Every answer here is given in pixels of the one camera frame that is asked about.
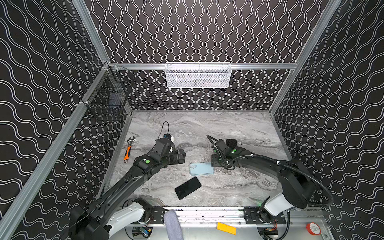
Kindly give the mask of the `light blue phone case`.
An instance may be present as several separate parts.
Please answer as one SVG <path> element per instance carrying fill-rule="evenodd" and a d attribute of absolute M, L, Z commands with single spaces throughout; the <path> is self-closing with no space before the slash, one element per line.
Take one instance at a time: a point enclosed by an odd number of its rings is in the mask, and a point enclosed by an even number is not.
<path fill-rule="evenodd" d="M 191 176 L 211 175 L 215 171 L 211 163 L 190 163 L 189 170 Z"/>

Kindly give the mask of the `black phone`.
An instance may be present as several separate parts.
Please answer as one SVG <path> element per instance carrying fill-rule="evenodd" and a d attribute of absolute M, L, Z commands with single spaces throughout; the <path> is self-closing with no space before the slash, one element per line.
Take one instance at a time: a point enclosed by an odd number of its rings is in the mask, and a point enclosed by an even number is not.
<path fill-rule="evenodd" d="M 184 199 L 197 189 L 201 188 L 202 185 L 197 177 L 193 177 L 185 183 L 175 188 L 175 193 L 179 200 Z"/>

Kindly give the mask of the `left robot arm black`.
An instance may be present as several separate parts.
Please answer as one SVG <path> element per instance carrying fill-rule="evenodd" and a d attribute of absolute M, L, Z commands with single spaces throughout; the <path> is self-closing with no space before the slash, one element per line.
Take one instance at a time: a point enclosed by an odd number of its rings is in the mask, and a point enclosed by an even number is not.
<path fill-rule="evenodd" d="M 105 194 L 86 207 L 74 207 L 71 210 L 69 232 L 65 238 L 107 240 L 131 223 L 146 224 L 150 220 L 146 211 L 151 209 L 147 202 L 132 202 L 121 210 L 119 207 L 160 169 L 183 164 L 185 158 L 185 151 L 177 150 L 171 139 L 157 139 L 153 148 L 135 158 L 128 172 Z"/>

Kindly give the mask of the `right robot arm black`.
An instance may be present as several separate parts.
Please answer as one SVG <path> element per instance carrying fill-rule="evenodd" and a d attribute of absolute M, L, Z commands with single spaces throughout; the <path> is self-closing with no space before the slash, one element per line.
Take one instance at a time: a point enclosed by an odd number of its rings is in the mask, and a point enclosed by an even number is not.
<path fill-rule="evenodd" d="M 268 197 L 261 204 L 258 215 L 262 222 L 270 223 L 280 213 L 308 206 L 328 207 L 334 196 L 319 180 L 315 179 L 301 161 L 277 160 L 252 153 L 239 147 L 236 140 L 215 139 L 207 135 L 212 144 L 212 166 L 228 171 L 246 168 L 260 172 L 279 181 L 282 192 Z"/>

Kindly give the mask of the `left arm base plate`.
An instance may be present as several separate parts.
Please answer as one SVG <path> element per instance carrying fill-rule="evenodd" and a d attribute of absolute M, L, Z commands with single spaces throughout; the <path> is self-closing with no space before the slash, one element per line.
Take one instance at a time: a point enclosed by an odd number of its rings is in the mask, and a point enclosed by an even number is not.
<path fill-rule="evenodd" d="M 144 214 L 139 220 L 128 220 L 128 223 L 134 225 L 162 225 L 165 212 L 166 210 L 161 207 L 147 208 L 144 209 Z"/>

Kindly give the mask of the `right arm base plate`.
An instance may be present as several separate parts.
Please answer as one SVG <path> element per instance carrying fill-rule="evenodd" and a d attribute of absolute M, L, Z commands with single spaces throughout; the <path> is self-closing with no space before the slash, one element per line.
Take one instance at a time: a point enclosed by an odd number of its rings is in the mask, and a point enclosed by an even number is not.
<path fill-rule="evenodd" d="M 245 207 L 243 213 L 247 225 L 285 225 L 287 223 L 283 213 L 273 216 L 265 210 L 260 210 L 260 207 Z"/>

